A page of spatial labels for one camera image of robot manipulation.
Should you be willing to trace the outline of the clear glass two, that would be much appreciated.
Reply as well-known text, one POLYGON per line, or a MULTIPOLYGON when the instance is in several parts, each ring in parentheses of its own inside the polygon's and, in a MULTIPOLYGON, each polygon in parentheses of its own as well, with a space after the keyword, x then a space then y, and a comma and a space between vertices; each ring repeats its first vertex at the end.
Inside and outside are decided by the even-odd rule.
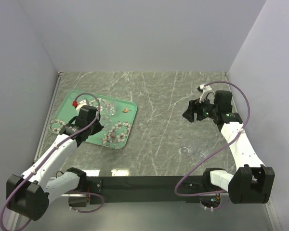
POLYGON ((105 111, 108 116, 113 116, 116 113, 116 104, 114 102, 105 102, 105 111))

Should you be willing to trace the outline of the clear glass five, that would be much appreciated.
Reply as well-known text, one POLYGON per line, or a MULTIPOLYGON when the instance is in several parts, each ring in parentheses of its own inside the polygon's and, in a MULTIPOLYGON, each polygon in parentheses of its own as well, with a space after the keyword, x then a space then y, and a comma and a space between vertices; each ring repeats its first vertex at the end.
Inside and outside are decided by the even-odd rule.
POLYGON ((180 142, 179 152, 183 157, 190 157, 195 153, 195 146, 192 142, 182 140, 180 142))

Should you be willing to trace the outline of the clear glass six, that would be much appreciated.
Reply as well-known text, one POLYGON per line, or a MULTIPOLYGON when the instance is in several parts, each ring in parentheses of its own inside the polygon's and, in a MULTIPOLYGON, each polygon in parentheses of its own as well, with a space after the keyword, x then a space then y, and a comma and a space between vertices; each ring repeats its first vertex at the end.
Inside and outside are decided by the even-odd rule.
POLYGON ((206 145, 199 146, 197 151, 198 161, 202 161, 210 154, 210 149, 206 145))

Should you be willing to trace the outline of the clear glass one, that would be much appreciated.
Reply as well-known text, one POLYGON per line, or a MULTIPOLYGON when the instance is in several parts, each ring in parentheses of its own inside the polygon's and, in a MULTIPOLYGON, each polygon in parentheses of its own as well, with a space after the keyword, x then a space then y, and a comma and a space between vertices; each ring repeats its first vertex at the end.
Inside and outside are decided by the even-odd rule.
POLYGON ((88 100, 88 102, 89 102, 89 106, 93 106, 95 108, 98 108, 98 102, 96 101, 96 99, 88 100))

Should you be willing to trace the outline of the clear glass three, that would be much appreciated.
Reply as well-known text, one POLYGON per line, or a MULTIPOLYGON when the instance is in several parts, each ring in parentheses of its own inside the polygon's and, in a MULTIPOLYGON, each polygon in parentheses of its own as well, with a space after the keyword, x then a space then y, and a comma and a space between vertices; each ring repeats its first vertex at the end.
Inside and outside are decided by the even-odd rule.
POLYGON ((104 131, 109 132, 110 130, 112 130, 113 124, 108 117, 101 118, 100 123, 104 127, 103 128, 104 131))

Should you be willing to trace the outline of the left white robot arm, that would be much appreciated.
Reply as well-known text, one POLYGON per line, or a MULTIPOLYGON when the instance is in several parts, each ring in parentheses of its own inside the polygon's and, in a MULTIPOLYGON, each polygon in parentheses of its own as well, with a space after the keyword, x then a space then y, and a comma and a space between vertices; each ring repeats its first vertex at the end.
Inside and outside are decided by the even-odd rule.
POLYGON ((103 129, 98 108, 84 105, 79 114, 66 124, 50 148, 21 176, 11 175, 6 183, 5 207, 36 221, 48 206, 68 191, 87 194, 87 174, 77 168, 68 169, 52 180, 52 174, 75 150, 103 129))

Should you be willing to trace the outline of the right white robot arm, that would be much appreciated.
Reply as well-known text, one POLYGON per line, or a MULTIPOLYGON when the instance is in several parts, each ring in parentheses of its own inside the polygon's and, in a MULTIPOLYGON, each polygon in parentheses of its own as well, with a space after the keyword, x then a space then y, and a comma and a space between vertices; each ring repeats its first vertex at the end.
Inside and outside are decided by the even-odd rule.
POLYGON ((225 138, 236 165, 234 175, 223 169, 208 168, 203 174, 202 186, 206 193, 218 190, 228 192, 234 204, 266 204, 269 201, 275 172, 266 167, 255 153, 238 113, 232 111, 230 99, 190 100, 183 117, 189 122, 206 118, 213 120, 225 138))

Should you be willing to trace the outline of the green floral tray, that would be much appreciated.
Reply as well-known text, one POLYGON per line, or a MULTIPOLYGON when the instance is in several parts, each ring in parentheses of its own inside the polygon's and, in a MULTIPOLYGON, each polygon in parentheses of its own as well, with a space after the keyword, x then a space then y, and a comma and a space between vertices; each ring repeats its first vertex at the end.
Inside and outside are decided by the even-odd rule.
MULTIPOLYGON (((72 102, 81 94, 82 91, 73 90, 62 101, 59 109, 53 116, 49 124, 49 131, 58 134, 60 129, 68 123, 70 119, 77 115, 72 102)), ((90 136, 86 142, 97 144, 113 149, 121 149, 125 146, 131 127, 137 112, 137 105, 133 102, 115 99, 103 95, 95 95, 101 104, 101 118, 108 117, 113 124, 112 130, 106 132, 104 130, 90 136), (110 101, 116 104, 116 113, 108 116, 105 111, 105 102, 110 101)))

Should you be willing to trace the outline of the black base beam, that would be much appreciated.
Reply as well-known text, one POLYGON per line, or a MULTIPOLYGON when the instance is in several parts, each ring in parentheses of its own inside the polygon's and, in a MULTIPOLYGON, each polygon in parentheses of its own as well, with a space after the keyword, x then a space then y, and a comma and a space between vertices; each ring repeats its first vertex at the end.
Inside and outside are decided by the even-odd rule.
POLYGON ((178 202, 199 203, 201 196, 223 193, 203 176, 190 176, 174 189, 181 176, 87 177, 89 192, 101 195, 105 203, 178 202))

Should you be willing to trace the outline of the aluminium rail frame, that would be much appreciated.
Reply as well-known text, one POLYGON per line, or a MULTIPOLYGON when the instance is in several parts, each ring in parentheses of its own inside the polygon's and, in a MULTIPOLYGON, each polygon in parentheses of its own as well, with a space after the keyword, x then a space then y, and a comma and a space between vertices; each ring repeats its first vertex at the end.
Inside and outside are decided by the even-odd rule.
MULTIPOLYGON (((52 94, 51 101, 50 101, 50 104, 49 104, 49 109, 48 109, 47 116, 46 116, 46 119, 45 119, 45 122, 44 122, 43 130, 42 130, 42 133, 41 133, 41 136, 40 136, 40 139, 39 139, 39 143, 38 143, 35 155, 34 155, 33 163, 35 163, 35 161, 38 160, 39 153, 42 150, 42 147, 43 147, 43 144, 44 144, 44 140, 45 140, 45 134, 46 134, 46 132, 48 130, 49 121, 50 121, 51 113, 52 113, 52 110, 53 110, 54 100, 55 100, 55 97, 56 97, 56 94, 57 94, 57 91, 58 91, 58 88, 59 88, 59 85, 60 85, 60 82, 61 82, 61 78, 62 78, 63 75, 64 75, 64 72, 61 72, 61 71, 58 72, 58 78, 56 80, 56 84, 55 84, 55 87, 54 87, 54 90, 53 90, 53 94, 52 94)), ((10 230, 10 231, 13 231, 13 230, 17 229, 16 226, 17 226, 17 222, 19 220, 19 216, 20 215, 18 213, 16 213, 16 212, 13 212, 13 211, 10 211, 10 210, 8 211, 8 213, 6 215, 8 215, 8 216, 7 216, 7 219, 5 221, 5 228, 10 230)))

